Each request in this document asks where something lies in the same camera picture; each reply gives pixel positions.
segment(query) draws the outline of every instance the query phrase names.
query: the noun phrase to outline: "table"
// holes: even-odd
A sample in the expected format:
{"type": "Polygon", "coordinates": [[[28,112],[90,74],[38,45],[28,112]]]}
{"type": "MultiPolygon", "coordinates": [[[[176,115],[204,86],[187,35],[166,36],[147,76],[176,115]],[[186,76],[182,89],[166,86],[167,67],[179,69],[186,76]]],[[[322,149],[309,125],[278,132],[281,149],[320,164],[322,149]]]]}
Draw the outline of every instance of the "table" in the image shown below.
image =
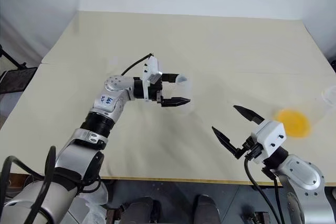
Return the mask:
{"type": "MultiPolygon", "coordinates": [[[[256,127],[233,105],[265,118],[289,106],[314,104],[336,76],[299,20],[79,12],[0,130],[0,160],[15,155],[43,172],[51,145],[57,150],[84,121],[110,74],[153,52],[164,72],[193,81],[188,114],[137,100],[126,104],[103,151],[104,178],[248,184],[236,160],[212,132],[236,146],[256,127]]],[[[141,66],[128,75],[140,76],[141,66]]],[[[284,147],[316,164],[336,185],[333,136],[336,113],[306,138],[284,147]]],[[[260,165],[256,181],[268,184],[260,165]]],[[[12,172],[21,173],[18,167],[12,172]]]]}

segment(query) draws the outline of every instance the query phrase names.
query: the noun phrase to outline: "black cable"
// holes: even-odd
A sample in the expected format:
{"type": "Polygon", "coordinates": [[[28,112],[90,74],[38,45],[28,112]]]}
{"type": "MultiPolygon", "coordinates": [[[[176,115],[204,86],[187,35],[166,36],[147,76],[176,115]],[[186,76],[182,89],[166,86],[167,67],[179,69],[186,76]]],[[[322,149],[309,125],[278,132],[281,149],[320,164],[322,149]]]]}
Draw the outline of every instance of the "black cable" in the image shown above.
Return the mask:
{"type": "Polygon", "coordinates": [[[92,190],[81,190],[80,193],[84,193],[84,194],[90,194],[90,193],[93,193],[94,191],[97,191],[101,185],[101,178],[100,176],[98,175],[98,185],[95,187],[95,189],[92,189],[92,190]]]}
{"type": "Polygon", "coordinates": [[[131,68],[133,68],[136,64],[139,64],[141,61],[145,60],[145,59],[149,59],[151,56],[153,56],[152,54],[148,54],[145,57],[141,58],[140,60],[137,60],[135,63],[133,63],[132,65],[130,65],[128,68],[126,68],[126,70],[121,74],[122,76],[124,74],[126,74],[128,72],[128,70],[130,70],[131,68]]]}
{"type": "Polygon", "coordinates": [[[283,217],[284,214],[282,213],[281,203],[280,203],[278,181],[277,181],[277,179],[275,178],[275,179],[273,180],[273,182],[274,182],[275,198],[276,198],[276,200],[277,200],[278,210],[279,210],[279,213],[280,213],[280,219],[281,219],[282,224],[285,224],[285,219],[284,219],[284,217],[283,217]]]}
{"type": "Polygon", "coordinates": [[[22,163],[15,156],[7,157],[4,161],[3,166],[2,166],[1,178],[0,178],[0,218],[1,218],[1,215],[2,215],[3,208],[4,208],[5,197],[6,197],[9,175],[10,175],[12,163],[16,164],[17,166],[22,168],[24,171],[32,174],[37,179],[40,179],[40,180],[44,179],[44,176],[39,175],[34,170],[30,169],[28,166],[26,166],[24,163],[22,163]]]}
{"type": "Polygon", "coordinates": [[[54,175],[56,163],[56,147],[52,146],[49,149],[46,164],[45,164],[45,177],[43,180],[43,184],[41,186],[40,192],[38,193],[34,204],[31,206],[31,210],[25,220],[24,224],[33,223],[36,215],[38,214],[40,207],[47,195],[48,189],[50,187],[52,177],[54,175]]]}
{"type": "Polygon", "coordinates": [[[267,205],[269,206],[269,208],[271,209],[272,213],[274,214],[274,217],[276,218],[278,224],[281,224],[281,222],[279,220],[279,217],[278,217],[277,213],[275,212],[274,207],[272,206],[272,203],[269,201],[269,199],[267,198],[266,194],[262,191],[261,187],[252,178],[252,175],[251,175],[251,173],[250,173],[250,171],[248,169],[248,162],[249,162],[248,158],[245,158],[244,168],[245,168],[245,172],[246,172],[247,177],[252,182],[252,184],[257,188],[257,190],[260,192],[260,194],[262,195],[262,197],[266,201],[267,205]]]}

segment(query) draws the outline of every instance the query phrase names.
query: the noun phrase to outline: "yellow object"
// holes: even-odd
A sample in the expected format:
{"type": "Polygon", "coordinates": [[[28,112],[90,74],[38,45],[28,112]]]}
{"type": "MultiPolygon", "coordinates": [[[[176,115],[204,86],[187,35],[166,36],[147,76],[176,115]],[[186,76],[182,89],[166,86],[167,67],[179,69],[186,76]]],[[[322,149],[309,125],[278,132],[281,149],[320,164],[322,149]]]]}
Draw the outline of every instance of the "yellow object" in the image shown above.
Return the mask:
{"type": "Polygon", "coordinates": [[[276,121],[284,124],[286,134],[294,137],[305,137],[310,133],[308,118],[299,111],[284,109],[278,112],[276,121]]]}

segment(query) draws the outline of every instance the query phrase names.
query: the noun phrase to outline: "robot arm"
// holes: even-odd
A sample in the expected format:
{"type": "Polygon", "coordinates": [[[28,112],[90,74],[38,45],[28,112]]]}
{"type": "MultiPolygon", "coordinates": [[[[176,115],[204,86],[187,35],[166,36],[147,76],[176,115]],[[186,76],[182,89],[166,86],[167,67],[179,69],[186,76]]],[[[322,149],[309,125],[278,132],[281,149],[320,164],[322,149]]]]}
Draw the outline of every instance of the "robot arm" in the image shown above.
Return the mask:
{"type": "Polygon", "coordinates": [[[235,148],[230,140],[213,127],[219,141],[239,159],[245,152],[246,160],[253,160],[265,167],[262,171],[273,179],[278,176],[287,192],[291,222],[295,224],[335,224],[332,208],[324,192],[324,176],[321,171],[281,147],[286,140],[284,125],[264,120],[252,110],[234,106],[246,119],[258,124],[256,130],[243,144],[235,148]]]}
{"type": "MultiPolygon", "coordinates": [[[[58,153],[53,180],[34,223],[60,223],[74,197],[83,192],[85,186],[100,181],[99,171],[104,159],[101,151],[106,147],[110,131],[126,102],[145,99],[156,101],[161,106],[179,106],[190,101],[163,98],[162,82],[175,82],[177,74],[163,74],[152,54],[143,59],[146,58],[142,79],[119,75],[105,81],[85,121],[58,153]]],[[[7,202],[1,214],[1,224],[26,223],[42,185],[43,181],[32,183],[7,202]]]]}

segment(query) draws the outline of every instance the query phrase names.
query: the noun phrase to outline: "beige tabletop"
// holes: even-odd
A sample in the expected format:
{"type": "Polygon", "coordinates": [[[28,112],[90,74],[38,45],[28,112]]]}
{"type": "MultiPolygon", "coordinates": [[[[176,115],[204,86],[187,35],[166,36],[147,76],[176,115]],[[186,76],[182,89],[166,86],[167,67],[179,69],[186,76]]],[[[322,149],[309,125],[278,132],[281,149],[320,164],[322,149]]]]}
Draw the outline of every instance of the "beige tabletop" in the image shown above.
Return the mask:
{"type": "MultiPolygon", "coordinates": [[[[336,113],[308,111],[336,76],[302,22],[286,20],[80,12],[0,130],[1,162],[15,155],[43,172],[49,147],[60,150],[80,126],[105,78],[149,52],[163,72],[190,77],[192,103],[184,109],[127,103],[103,151],[102,177],[247,183],[243,160],[211,130],[240,146],[256,125],[237,104],[269,119],[281,108],[307,110],[312,133],[283,146],[336,184],[336,113]]],[[[141,76],[141,66],[128,74],[141,76]]],[[[255,180],[269,181],[260,165],[250,169],[255,180]]]]}

